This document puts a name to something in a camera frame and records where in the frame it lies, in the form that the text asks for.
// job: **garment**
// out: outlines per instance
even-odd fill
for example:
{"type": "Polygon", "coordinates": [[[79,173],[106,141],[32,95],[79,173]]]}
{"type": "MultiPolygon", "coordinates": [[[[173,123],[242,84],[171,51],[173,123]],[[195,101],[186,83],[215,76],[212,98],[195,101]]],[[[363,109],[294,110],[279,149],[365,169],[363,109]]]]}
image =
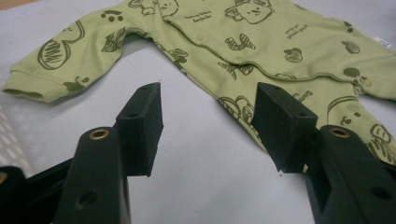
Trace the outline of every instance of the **garment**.
{"type": "Polygon", "coordinates": [[[128,0],[93,12],[11,67],[3,91],[51,102],[90,86],[128,34],[152,38],[262,146],[251,126],[258,82],[280,86],[325,124],[357,133],[396,164],[396,142],[358,95],[396,99],[396,53],[355,27],[288,0],[128,0]]]}

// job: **onesie cuff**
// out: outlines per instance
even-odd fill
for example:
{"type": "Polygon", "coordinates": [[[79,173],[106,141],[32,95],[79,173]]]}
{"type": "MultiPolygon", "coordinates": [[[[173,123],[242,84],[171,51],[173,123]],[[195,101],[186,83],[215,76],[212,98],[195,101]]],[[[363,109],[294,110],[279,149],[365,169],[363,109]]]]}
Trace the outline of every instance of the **onesie cuff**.
{"type": "Polygon", "coordinates": [[[43,77],[34,77],[21,71],[11,71],[3,92],[31,100],[52,102],[68,95],[67,88],[43,77]]]}

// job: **white surface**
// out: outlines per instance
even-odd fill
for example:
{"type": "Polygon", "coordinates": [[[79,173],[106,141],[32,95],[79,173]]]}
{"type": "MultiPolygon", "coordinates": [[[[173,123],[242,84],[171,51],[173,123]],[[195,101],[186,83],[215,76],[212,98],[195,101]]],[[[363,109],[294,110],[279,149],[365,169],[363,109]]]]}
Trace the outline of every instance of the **white surface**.
{"type": "MultiPolygon", "coordinates": [[[[71,22],[118,2],[41,0],[0,11],[0,84],[12,64],[71,22]]],[[[396,45],[394,0],[294,2],[396,45]]],[[[138,87],[161,82],[164,129],[152,176],[129,178],[133,223],[314,223],[302,175],[278,173],[221,105],[153,44],[135,36],[124,43],[109,73],[72,99],[47,105],[0,94],[36,172],[73,157],[83,133],[112,126],[138,87]]],[[[361,99],[396,135],[396,104],[361,99]]]]}

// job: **white table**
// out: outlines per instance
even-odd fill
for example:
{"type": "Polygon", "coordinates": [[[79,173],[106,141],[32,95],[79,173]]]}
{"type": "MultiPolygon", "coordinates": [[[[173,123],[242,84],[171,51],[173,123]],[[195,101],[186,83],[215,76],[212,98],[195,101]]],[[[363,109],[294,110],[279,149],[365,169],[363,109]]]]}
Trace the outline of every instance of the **white table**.
{"type": "MultiPolygon", "coordinates": [[[[71,22],[118,2],[41,0],[0,11],[0,84],[12,64],[71,22]]],[[[394,0],[293,2],[396,45],[394,0]]],[[[304,176],[279,173],[219,103],[140,37],[127,37],[122,58],[77,97],[43,104],[1,93],[0,101],[38,173],[73,157],[86,131],[112,126],[135,90],[152,82],[162,83],[164,129],[152,176],[129,178],[133,223],[314,223],[304,176]]],[[[396,136],[396,104],[361,101],[396,136]]]]}

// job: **baby onesie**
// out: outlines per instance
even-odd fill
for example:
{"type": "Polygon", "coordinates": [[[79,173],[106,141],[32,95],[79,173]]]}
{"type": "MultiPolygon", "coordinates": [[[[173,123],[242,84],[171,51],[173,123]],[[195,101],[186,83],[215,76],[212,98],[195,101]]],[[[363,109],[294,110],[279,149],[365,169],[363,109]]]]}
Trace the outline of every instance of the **baby onesie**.
{"type": "Polygon", "coordinates": [[[258,82],[310,108],[318,128],[346,127],[375,157],[396,164],[394,138],[358,101],[366,92],[396,99],[395,52],[288,0],[124,1],[75,21],[14,64],[3,91],[44,102],[82,91],[116,62],[128,34],[152,38],[262,148],[250,124],[258,82]]]}

